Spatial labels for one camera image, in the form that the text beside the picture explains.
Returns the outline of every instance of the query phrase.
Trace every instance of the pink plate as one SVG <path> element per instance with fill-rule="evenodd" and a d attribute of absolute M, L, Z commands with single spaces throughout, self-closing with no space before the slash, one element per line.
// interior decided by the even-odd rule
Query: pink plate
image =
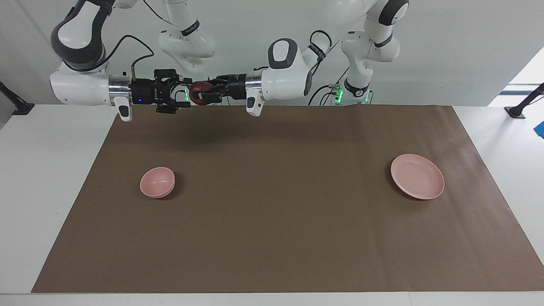
<path fill-rule="evenodd" d="M 395 184 L 406 194 L 420 200 L 438 198 L 444 191 L 440 169 L 423 156 L 404 154 L 391 165 Z"/>

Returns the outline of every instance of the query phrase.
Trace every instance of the white table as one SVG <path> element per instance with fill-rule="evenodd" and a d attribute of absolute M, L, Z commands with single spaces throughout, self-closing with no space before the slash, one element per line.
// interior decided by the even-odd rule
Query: white table
<path fill-rule="evenodd" d="M 455 110 L 544 261 L 544 139 L 533 131 L 544 103 L 527 120 Z M 31 295 L 115 116 L 105 106 L 37 105 L 0 130 L 0 305 L 544 305 L 544 292 Z"/>

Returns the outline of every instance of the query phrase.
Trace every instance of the green led light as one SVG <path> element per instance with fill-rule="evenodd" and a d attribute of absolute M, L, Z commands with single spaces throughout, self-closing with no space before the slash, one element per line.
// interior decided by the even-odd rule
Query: green led light
<path fill-rule="evenodd" d="M 336 104 L 342 104 L 342 97 L 343 96 L 344 96 L 344 90 L 339 89 L 338 92 L 336 93 L 336 97 L 334 99 L 335 103 Z"/>

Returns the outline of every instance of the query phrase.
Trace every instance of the blue object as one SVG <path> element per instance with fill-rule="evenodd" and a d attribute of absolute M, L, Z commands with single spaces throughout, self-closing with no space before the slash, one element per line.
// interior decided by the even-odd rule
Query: blue object
<path fill-rule="evenodd" d="M 535 128 L 535 132 L 536 132 L 540 137 L 542 137 L 542 139 L 544 139 L 544 122 L 542 122 L 541 124 L 539 124 L 539 125 Z"/>

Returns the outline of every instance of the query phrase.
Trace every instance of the red object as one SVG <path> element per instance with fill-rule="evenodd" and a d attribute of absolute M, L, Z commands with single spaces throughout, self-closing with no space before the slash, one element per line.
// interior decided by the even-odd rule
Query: red object
<path fill-rule="evenodd" d="M 196 105 L 200 105 L 200 106 L 204 106 L 204 105 L 208 105 L 208 104 L 211 104 L 211 103 L 206 103 L 204 102 L 204 100 L 202 99 L 197 99 L 195 98 L 195 96 L 193 95 L 194 93 L 201 93 L 203 91 L 207 91 L 207 90 L 210 90 L 213 88 L 213 85 L 208 83 L 208 82 L 204 82 L 204 81 L 200 81 L 200 82 L 194 82 L 191 87 L 189 88 L 189 98 L 191 99 L 191 101 L 193 101 Z"/>

